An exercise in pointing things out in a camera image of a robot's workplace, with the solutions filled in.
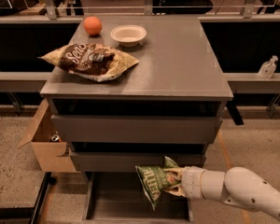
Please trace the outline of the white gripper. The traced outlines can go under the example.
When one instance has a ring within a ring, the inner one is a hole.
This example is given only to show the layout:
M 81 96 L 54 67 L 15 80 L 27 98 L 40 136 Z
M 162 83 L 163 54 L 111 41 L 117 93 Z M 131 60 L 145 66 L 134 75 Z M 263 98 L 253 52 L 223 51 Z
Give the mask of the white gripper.
M 203 198 L 201 179 L 205 169 L 196 166 L 183 168 L 165 168 L 164 172 L 175 180 L 181 180 L 181 187 L 165 188 L 164 191 L 174 195 L 186 197 L 190 200 Z

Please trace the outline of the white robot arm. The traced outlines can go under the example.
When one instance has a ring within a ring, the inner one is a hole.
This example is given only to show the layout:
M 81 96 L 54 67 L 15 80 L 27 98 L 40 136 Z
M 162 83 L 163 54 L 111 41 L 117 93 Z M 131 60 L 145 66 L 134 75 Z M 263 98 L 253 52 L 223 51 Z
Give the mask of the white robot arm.
M 211 200 L 249 211 L 261 211 L 280 221 L 280 191 L 254 172 L 233 167 L 227 172 L 195 166 L 167 168 L 181 183 L 171 194 L 190 200 Z

